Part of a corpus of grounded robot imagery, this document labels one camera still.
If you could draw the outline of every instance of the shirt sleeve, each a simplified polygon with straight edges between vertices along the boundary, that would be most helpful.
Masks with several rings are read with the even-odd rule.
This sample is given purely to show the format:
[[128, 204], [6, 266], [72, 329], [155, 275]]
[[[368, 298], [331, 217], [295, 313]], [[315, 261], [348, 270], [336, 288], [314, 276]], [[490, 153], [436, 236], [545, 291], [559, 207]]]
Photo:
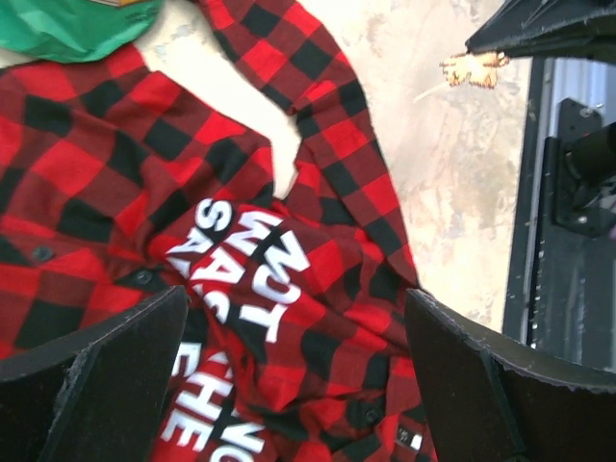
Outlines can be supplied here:
[[[319, 222], [306, 188], [335, 196], [390, 265], [418, 284], [399, 202], [372, 129], [365, 94], [347, 57], [296, 0], [198, 0], [226, 56], [288, 115], [302, 143], [286, 201]], [[311, 181], [316, 167], [326, 185]]]

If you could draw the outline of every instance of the black metal frame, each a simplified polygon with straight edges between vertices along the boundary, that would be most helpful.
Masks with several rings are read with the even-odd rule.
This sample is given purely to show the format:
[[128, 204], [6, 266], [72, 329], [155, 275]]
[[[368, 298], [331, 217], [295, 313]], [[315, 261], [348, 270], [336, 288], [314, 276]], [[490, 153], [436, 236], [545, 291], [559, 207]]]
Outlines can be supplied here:
[[[535, 63], [529, 101], [543, 96], [537, 96], [541, 76]], [[552, 104], [558, 105], [554, 138], [539, 139], [536, 108], [526, 125], [502, 332], [571, 362], [613, 370], [616, 243], [607, 231], [616, 221], [598, 202], [585, 208], [575, 202], [582, 197], [586, 204], [597, 193], [598, 181], [583, 180], [613, 170], [604, 154], [614, 150], [603, 141], [607, 131], [597, 111], [571, 99]], [[585, 168], [580, 181], [576, 172]]]
[[533, 201], [535, 169], [537, 168], [537, 147], [539, 141], [539, 110], [544, 97], [544, 73], [546, 60], [533, 59], [528, 85], [528, 107], [522, 145], [518, 200], [514, 218], [514, 231], [509, 260], [509, 276], [504, 304], [502, 333], [526, 345], [531, 341], [527, 335], [528, 311], [534, 299], [532, 269], [527, 258], [529, 240], [536, 236], [536, 223], [529, 222]]

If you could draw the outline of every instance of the black plastic piece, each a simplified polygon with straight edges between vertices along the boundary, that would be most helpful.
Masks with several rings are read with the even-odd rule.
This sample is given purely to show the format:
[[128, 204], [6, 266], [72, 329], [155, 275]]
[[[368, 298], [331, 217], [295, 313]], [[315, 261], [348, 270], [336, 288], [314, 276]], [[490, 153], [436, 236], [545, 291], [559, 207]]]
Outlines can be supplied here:
[[599, 128], [574, 141], [570, 149], [570, 168], [589, 187], [597, 188], [616, 175], [616, 123], [602, 128], [602, 118], [598, 113], [593, 113], [591, 118]]
[[466, 43], [511, 58], [585, 58], [616, 63], [616, 1], [508, 0]]
[[610, 155], [609, 151], [588, 150], [589, 147], [602, 147], [595, 146], [596, 142], [588, 142], [602, 138], [602, 126], [603, 119], [599, 113], [572, 99], [565, 99], [560, 103], [558, 112], [557, 142], [547, 143], [545, 151], [545, 155], [557, 158], [554, 222], [593, 238], [604, 234], [614, 224], [612, 214], [599, 207], [601, 184], [595, 183], [594, 177], [581, 176], [583, 170], [592, 170], [585, 158], [596, 160]]
[[0, 361], [0, 459], [145, 460], [187, 310], [184, 289], [168, 289]]
[[408, 292], [405, 320], [440, 462], [613, 459], [616, 374], [524, 346], [421, 291]]

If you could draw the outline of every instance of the clothing label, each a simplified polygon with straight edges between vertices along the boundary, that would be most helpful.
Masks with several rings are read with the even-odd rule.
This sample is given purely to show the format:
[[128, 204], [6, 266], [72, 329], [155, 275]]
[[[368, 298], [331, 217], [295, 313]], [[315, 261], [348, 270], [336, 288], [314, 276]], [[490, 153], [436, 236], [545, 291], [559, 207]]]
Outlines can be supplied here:
[[422, 435], [419, 435], [402, 425], [398, 425], [396, 443], [402, 447], [412, 450], [420, 450], [422, 447], [422, 439]]

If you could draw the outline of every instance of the printed lettering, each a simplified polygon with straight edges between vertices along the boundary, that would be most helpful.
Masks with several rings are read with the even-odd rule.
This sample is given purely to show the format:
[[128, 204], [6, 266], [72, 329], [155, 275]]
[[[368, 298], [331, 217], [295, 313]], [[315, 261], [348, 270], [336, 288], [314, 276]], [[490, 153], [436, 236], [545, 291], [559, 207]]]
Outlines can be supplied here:
[[216, 311], [218, 321], [221, 323], [227, 322], [227, 318], [229, 316], [229, 306], [231, 304], [229, 302], [229, 297], [226, 294], [219, 291], [212, 291], [205, 295], [203, 300], [212, 310]]
[[252, 436], [250, 433], [256, 433], [263, 430], [262, 425], [256, 423], [238, 423], [236, 425], [229, 425], [223, 431], [220, 438], [232, 445], [241, 446], [246, 450], [260, 453], [263, 450], [265, 441], [256, 436]]
[[233, 217], [231, 204], [224, 200], [213, 202], [212, 199], [203, 199], [196, 207], [194, 222], [199, 228], [222, 231], [229, 226]]
[[245, 212], [240, 217], [240, 224], [247, 228], [246, 231], [233, 233], [225, 242], [237, 248], [244, 255], [252, 255], [257, 248], [257, 244], [252, 242], [251, 239], [262, 241], [271, 232], [271, 229], [266, 227], [265, 224], [277, 226], [281, 221], [281, 218], [265, 212]]
[[233, 386], [229, 382], [205, 372], [194, 373], [188, 379], [188, 382], [200, 385], [201, 391], [198, 395], [194, 395], [185, 390], [180, 393], [175, 402], [193, 411], [195, 414], [207, 417], [212, 422], [215, 422], [220, 415], [221, 408], [211, 402], [212, 395], [217, 393], [223, 397], [228, 397]]
[[271, 311], [253, 305], [243, 305], [240, 309], [240, 319], [262, 325], [268, 331], [266, 342], [275, 344], [278, 340], [278, 327], [287, 307], [277, 304]]
[[177, 356], [175, 357], [175, 363], [173, 363], [174, 377], [180, 373], [180, 365], [182, 358], [186, 358], [186, 366], [182, 376], [188, 377], [192, 375], [196, 368], [199, 366], [199, 358], [201, 357], [201, 344], [182, 342], [177, 350]]
[[[252, 289], [271, 301], [290, 305], [299, 299], [301, 289], [295, 284], [291, 284], [291, 276], [287, 273], [285, 267], [304, 271], [310, 267], [310, 263], [293, 231], [287, 231], [280, 240], [285, 246], [285, 250], [275, 245], [266, 250], [265, 258], [268, 263], [261, 265], [255, 271]], [[274, 289], [269, 283], [270, 278], [281, 284], [286, 284], [286, 292]]]
[[212, 247], [212, 245], [214, 245], [214, 243], [210, 238], [208, 238], [197, 228], [192, 227], [189, 235], [186, 237], [186, 241], [183, 244], [173, 247], [167, 252], [167, 254], [182, 252], [205, 253]]
[[205, 449], [205, 445], [207, 445], [210, 435], [212, 434], [211, 425], [178, 409], [173, 409], [169, 415], [165, 430], [163, 430], [161, 434], [161, 439], [170, 441], [171, 438], [173, 438], [173, 433], [176, 428], [182, 430], [177, 442], [178, 446], [187, 446], [192, 436], [196, 436], [196, 441], [192, 446], [192, 450], [197, 452], [201, 452]]
[[222, 446], [212, 452], [210, 462], [227, 462], [229, 458], [235, 459], [238, 462], [252, 462], [252, 456], [245, 450], [234, 448], [232, 446]]
[[291, 276], [285, 271], [285, 267], [301, 272], [310, 267], [310, 263], [293, 231], [283, 234], [280, 241], [285, 249], [272, 245], [266, 250], [266, 261], [269, 263], [272, 276], [282, 284], [289, 284]]
[[212, 263], [205, 268], [198, 268], [192, 274], [192, 280], [208, 280], [237, 284], [242, 279], [245, 269], [224, 248], [212, 252]]

